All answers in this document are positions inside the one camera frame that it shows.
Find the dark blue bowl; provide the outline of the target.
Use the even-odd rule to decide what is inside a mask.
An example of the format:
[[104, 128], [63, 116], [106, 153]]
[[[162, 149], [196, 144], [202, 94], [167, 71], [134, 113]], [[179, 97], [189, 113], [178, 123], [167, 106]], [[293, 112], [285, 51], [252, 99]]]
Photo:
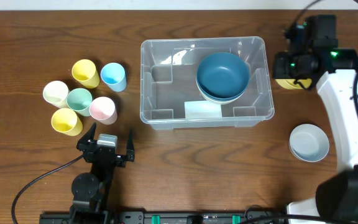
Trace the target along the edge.
[[231, 100], [245, 92], [249, 85], [249, 81], [197, 81], [196, 85], [198, 90], [201, 89], [205, 94], [215, 100]]
[[211, 54], [199, 64], [196, 82], [207, 81], [250, 82], [249, 66], [240, 57], [227, 52]]

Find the small yellow bowl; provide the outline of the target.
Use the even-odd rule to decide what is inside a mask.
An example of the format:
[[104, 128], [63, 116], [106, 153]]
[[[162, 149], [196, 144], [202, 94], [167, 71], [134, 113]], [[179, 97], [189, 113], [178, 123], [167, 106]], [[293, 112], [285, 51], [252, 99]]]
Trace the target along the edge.
[[[302, 90], [302, 87], [299, 84], [295, 84], [295, 79], [275, 79], [275, 81], [282, 87], [287, 90]], [[305, 88], [308, 88], [312, 81], [310, 79], [298, 80]]]

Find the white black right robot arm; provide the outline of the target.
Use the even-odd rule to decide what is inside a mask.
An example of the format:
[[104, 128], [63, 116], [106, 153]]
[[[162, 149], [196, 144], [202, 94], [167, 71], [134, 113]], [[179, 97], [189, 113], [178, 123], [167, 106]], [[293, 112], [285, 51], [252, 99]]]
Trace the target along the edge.
[[286, 30], [288, 50], [275, 56], [273, 78], [310, 79], [321, 97], [334, 136], [338, 173], [311, 199], [287, 205], [289, 215], [358, 223], [358, 55], [338, 46], [336, 16], [307, 17]]

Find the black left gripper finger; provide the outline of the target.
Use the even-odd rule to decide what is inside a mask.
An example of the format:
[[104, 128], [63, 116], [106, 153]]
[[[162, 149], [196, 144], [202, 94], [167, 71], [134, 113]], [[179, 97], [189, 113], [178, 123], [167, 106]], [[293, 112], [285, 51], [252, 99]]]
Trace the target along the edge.
[[127, 140], [126, 160], [130, 161], [130, 162], [135, 161], [135, 149], [134, 149], [132, 130], [129, 131], [129, 137], [128, 137], [128, 140]]
[[93, 123], [90, 129], [78, 140], [76, 148], [79, 151], [87, 151], [92, 148], [97, 141], [94, 140], [96, 123]]

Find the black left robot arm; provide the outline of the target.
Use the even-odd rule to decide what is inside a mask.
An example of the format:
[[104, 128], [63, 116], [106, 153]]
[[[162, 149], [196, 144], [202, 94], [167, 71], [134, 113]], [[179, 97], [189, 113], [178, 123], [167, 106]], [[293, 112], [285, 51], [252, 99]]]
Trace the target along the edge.
[[76, 148], [91, 164], [91, 170], [78, 175], [71, 185], [74, 209], [86, 213], [99, 213], [105, 208], [115, 168], [135, 161], [132, 131], [129, 131], [125, 155], [116, 153], [117, 136], [100, 134], [95, 139], [95, 132], [94, 123], [77, 142]]

